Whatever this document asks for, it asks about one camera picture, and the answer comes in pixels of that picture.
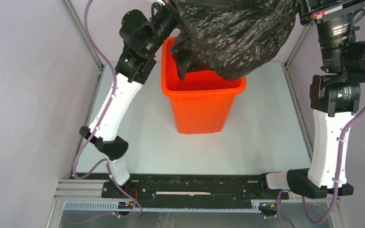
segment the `white wall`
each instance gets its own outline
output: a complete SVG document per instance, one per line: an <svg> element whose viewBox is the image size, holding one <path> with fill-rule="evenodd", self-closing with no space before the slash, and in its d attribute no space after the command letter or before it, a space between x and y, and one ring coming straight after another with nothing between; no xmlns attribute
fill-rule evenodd
<svg viewBox="0 0 365 228"><path fill-rule="evenodd" d="M365 17L357 24L361 30L357 33L357 40L365 40ZM311 135L314 137L314 123L310 99L308 96L312 76L322 74L321 54L318 44L317 29L313 27L302 44L293 64L290 74L293 78L300 104L304 110L305 119ZM362 84L362 108L365 105L365 84ZM354 125L349 138L346 159L346 177L355 187L353 196L342 197L345 210L354 228L365 227L365 116Z"/></svg>
<svg viewBox="0 0 365 228"><path fill-rule="evenodd" d="M83 21L83 14L88 0L71 0L79 17ZM121 28L122 17L130 10L140 10L145 16L150 17L150 6L146 0L96 0L89 9L88 23L91 25L89 31L97 46L112 62L118 61L124 46L119 30ZM286 63L293 47L295 46L303 27L297 21L295 27L286 44L272 61ZM174 30L171 36L177 36L178 29ZM156 60L160 61L161 48L156 54Z"/></svg>
<svg viewBox="0 0 365 228"><path fill-rule="evenodd" d="M60 0L0 0L0 228L44 226L97 73Z"/></svg>

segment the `black plastic bag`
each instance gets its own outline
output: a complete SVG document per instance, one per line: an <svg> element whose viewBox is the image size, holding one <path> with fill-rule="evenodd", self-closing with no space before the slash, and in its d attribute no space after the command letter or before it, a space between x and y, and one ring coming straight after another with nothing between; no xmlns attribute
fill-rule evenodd
<svg viewBox="0 0 365 228"><path fill-rule="evenodd" d="M179 77L205 69L227 80L273 59L291 33L295 0L172 0L183 26L172 47Z"/></svg>

